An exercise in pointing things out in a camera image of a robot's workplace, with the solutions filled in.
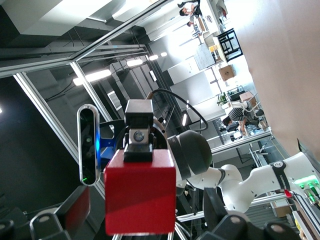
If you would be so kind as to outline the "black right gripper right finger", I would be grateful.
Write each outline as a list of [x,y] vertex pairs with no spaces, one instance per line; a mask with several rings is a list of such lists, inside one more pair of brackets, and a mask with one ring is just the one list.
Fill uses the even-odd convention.
[[208,230],[199,240],[301,240],[285,224],[267,222],[260,229],[242,216],[228,213],[214,188],[204,189],[203,212]]

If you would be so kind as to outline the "whiteboard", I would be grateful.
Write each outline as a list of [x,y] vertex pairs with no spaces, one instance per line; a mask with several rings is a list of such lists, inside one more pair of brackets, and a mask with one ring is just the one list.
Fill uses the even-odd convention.
[[216,63],[211,51],[205,43],[197,46],[193,57],[199,70],[204,70]]

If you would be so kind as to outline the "person in striped shirt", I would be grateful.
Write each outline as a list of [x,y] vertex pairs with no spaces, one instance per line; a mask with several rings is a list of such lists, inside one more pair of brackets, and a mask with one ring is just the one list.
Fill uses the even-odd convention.
[[258,128],[266,131],[268,125],[264,120],[260,120],[258,117],[254,115],[254,111],[252,111],[252,105],[249,101],[241,102],[241,107],[232,108],[232,110],[228,113],[227,117],[222,120],[223,124],[227,127],[232,122],[239,122],[240,130],[245,135],[245,126],[253,125]]

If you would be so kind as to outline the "aluminium cage post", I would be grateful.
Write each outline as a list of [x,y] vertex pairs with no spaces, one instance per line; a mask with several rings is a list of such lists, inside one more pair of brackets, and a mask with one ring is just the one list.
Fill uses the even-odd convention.
[[32,101],[44,120],[48,123],[66,150],[70,153],[72,158],[79,164],[78,147],[67,133],[63,125],[60,123],[56,115],[53,113],[44,98],[33,85],[25,72],[18,72],[13,75],[17,83],[23,89],[28,98]]

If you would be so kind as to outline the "person in white shirt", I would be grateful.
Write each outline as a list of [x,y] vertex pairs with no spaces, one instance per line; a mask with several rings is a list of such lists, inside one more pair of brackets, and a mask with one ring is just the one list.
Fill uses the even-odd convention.
[[200,3],[201,0],[187,0],[178,3],[177,6],[180,8],[179,14],[181,16],[201,15]]

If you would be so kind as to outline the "wall air vent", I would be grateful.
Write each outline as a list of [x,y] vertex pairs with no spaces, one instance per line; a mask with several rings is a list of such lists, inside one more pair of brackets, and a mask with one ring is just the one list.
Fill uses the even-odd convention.
[[122,108],[121,101],[119,100],[115,91],[111,91],[107,94],[114,108],[118,111]]

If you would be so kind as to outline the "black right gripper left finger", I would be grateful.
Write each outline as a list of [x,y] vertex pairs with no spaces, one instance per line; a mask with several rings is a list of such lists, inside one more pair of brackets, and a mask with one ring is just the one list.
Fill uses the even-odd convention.
[[18,225],[0,219],[0,240],[72,240],[90,213],[90,189],[78,186],[53,212],[34,216]]

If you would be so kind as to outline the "black frame shelf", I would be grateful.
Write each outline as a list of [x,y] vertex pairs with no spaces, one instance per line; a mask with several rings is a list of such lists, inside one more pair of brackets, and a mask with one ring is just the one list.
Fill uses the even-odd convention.
[[227,63],[243,55],[242,48],[233,28],[219,34],[217,38]]

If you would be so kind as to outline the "cardboard box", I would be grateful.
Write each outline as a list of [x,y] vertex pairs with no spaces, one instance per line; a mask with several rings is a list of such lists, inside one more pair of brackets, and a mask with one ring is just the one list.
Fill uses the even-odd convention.
[[219,74],[221,76],[221,79],[225,82],[231,78],[234,78],[236,76],[233,65],[227,65],[225,67],[220,68]]

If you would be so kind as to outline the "red wooden cube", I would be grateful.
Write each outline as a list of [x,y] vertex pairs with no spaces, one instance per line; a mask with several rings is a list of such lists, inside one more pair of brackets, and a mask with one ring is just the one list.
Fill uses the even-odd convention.
[[176,168],[168,149],[152,161],[125,162],[118,150],[104,169],[105,232],[168,234],[175,229]]

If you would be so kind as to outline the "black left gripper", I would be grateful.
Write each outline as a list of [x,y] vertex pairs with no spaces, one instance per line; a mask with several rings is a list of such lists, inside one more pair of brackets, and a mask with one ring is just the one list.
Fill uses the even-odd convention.
[[151,162],[153,149],[167,149],[167,133],[159,121],[153,122],[150,99],[130,99],[124,116],[124,161]]

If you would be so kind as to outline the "green potted plant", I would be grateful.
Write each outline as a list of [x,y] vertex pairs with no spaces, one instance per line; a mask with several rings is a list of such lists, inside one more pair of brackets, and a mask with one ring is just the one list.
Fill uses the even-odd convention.
[[218,95],[218,98],[217,98],[217,102],[216,104],[218,106],[222,106],[224,104],[227,104],[228,103],[228,93],[227,92],[222,92]]

